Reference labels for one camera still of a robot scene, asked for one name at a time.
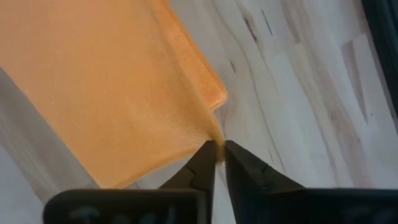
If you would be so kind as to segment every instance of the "orange cloth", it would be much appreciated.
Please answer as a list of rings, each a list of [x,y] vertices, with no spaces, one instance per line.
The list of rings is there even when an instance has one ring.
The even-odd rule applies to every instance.
[[[0,67],[101,187],[223,143],[226,91],[164,0],[2,0]]]

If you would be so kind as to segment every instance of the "folded towel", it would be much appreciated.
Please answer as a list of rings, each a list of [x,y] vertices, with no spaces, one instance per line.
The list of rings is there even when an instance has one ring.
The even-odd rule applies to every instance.
[[[0,67],[101,187],[223,144],[225,88],[164,0],[3,0],[0,34]]]

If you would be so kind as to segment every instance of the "wooden floor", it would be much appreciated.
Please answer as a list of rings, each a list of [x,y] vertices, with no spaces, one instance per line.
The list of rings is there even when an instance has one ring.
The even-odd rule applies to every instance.
[[[396,117],[360,0],[170,3],[228,88],[227,139],[307,187],[398,188]],[[51,196],[82,187],[97,186],[0,71],[0,223],[40,223]],[[234,223],[222,167],[214,208],[213,223]]]

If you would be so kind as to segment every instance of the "light wood grain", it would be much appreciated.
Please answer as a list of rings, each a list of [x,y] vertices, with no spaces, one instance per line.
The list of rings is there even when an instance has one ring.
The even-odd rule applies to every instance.
[[[216,111],[227,139],[307,187],[398,188],[396,116],[360,0],[169,2],[228,89]],[[0,145],[13,170],[1,180],[24,182],[0,185],[0,195],[20,195],[12,207],[1,201],[0,214],[37,220],[39,199],[96,187],[4,73]],[[186,161],[129,188],[154,189]],[[222,165],[214,200],[213,223],[234,223]]]

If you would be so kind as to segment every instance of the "black tool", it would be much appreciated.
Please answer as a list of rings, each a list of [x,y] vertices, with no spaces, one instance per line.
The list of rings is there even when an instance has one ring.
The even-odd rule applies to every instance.
[[[225,151],[238,224],[398,223],[396,190],[306,189],[235,142]],[[215,165],[207,141],[158,190],[70,190],[47,203],[44,223],[211,223]]]

